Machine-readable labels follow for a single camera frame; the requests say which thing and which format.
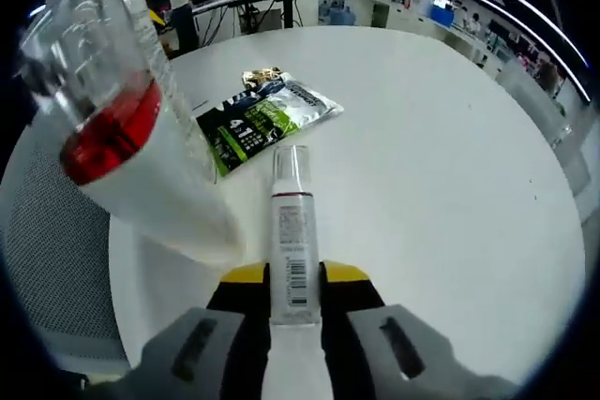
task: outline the gray mesh chair back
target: gray mesh chair back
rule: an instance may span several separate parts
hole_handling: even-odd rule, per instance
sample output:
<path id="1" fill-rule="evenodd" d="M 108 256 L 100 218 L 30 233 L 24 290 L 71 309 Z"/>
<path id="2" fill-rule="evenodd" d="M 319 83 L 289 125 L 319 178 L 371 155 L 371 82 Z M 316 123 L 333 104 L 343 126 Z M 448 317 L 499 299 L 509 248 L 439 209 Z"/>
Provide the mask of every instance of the gray mesh chair back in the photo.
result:
<path id="1" fill-rule="evenodd" d="M 19 300 L 57 364 L 122 374 L 128 362 L 114 319 L 109 215 L 42 152 L 34 121 L 0 185 L 0 239 Z"/>

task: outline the white round table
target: white round table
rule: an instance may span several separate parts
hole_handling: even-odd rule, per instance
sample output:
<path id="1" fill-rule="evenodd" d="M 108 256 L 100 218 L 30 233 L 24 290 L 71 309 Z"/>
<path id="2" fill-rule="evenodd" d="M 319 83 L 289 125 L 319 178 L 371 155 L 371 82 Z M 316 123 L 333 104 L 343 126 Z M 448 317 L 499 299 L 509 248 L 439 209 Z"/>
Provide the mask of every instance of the white round table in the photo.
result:
<path id="1" fill-rule="evenodd" d="M 578 213 L 541 133 L 481 69 L 434 39 L 361 27 L 237 37 L 172 65 L 190 103 L 209 101 L 197 113 L 240 92 L 244 70 L 270 66 L 340 103 L 339 117 L 285 141 L 310 147 L 321 257 L 367 272 L 476 374 L 522 383 L 547 356 L 584 284 Z M 245 262 L 269 248 L 271 158 L 219 182 Z M 133 365 L 217 283 L 116 219 L 110 266 Z"/>

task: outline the bottle cap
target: bottle cap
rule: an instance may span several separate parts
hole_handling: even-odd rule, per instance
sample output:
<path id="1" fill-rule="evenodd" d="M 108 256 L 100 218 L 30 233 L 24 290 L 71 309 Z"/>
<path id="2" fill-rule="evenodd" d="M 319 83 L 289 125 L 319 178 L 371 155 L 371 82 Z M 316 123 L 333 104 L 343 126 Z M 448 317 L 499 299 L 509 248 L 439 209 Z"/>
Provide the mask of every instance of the bottle cap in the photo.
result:
<path id="1" fill-rule="evenodd" d="M 273 181 L 310 183 L 309 151 L 304 145 L 285 145 L 275 149 Z"/>

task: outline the person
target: person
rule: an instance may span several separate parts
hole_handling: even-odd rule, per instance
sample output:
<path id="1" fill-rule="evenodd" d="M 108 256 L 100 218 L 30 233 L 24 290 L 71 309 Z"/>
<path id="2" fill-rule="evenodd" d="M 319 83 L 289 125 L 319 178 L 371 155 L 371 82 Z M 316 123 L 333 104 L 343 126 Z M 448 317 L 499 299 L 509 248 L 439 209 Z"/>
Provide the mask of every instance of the person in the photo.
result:
<path id="1" fill-rule="evenodd" d="M 473 13 L 471 18 L 465 21 L 466 30 L 472 35 L 477 35 L 481 30 L 481 24 L 479 23 L 479 14 Z"/>
<path id="2" fill-rule="evenodd" d="M 172 10 L 171 24 L 179 40 L 179 54 L 198 49 L 198 34 L 189 0 L 169 0 L 169 2 Z"/>

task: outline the chair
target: chair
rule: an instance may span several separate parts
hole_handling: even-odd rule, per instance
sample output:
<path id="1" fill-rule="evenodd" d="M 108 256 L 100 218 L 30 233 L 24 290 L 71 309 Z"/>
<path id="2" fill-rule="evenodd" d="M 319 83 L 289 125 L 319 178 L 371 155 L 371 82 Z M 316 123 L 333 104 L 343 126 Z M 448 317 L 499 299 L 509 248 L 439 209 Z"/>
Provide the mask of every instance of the chair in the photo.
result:
<path id="1" fill-rule="evenodd" d="M 0 239 L 9 278 L 58 366 L 123 374 L 128 361 L 114 318 L 109 215 L 41 150 L 26 127 L 0 184 Z"/>

